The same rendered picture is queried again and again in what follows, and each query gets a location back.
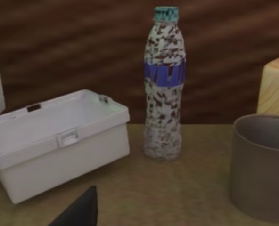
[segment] bottle cap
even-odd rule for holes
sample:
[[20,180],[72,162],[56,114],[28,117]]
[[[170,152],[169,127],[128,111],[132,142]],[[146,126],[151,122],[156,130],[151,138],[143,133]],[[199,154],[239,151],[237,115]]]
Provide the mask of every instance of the bottle cap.
[[154,21],[178,22],[179,9],[176,6],[157,6],[154,9]]

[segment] gray mug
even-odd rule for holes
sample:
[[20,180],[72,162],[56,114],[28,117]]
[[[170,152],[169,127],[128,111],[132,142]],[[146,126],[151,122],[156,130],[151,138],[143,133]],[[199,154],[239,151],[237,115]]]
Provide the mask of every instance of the gray mug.
[[279,223],[279,116],[235,121],[230,198],[245,214]]

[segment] tabletop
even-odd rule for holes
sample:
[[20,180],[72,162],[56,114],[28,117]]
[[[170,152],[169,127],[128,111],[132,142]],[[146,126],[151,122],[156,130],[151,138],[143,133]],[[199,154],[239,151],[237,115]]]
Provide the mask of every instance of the tabletop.
[[98,226],[271,226],[229,200],[231,125],[182,125],[182,151],[156,162],[142,151],[143,125],[128,125],[130,155],[14,205],[0,183],[0,226],[46,226],[91,185]]

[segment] dark brown wall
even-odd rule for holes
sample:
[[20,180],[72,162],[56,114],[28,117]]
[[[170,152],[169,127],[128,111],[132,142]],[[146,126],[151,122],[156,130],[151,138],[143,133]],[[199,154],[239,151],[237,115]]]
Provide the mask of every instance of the dark brown wall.
[[[7,111],[79,89],[145,118],[143,50],[151,0],[0,0]],[[188,66],[183,123],[254,113],[262,68],[279,57],[279,0],[180,1]]]

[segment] white box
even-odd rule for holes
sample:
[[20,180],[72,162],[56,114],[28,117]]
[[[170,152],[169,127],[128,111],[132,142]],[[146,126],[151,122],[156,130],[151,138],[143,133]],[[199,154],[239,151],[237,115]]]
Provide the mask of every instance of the white box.
[[128,155],[128,121],[127,107],[88,90],[1,115],[0,180],[12,202]]

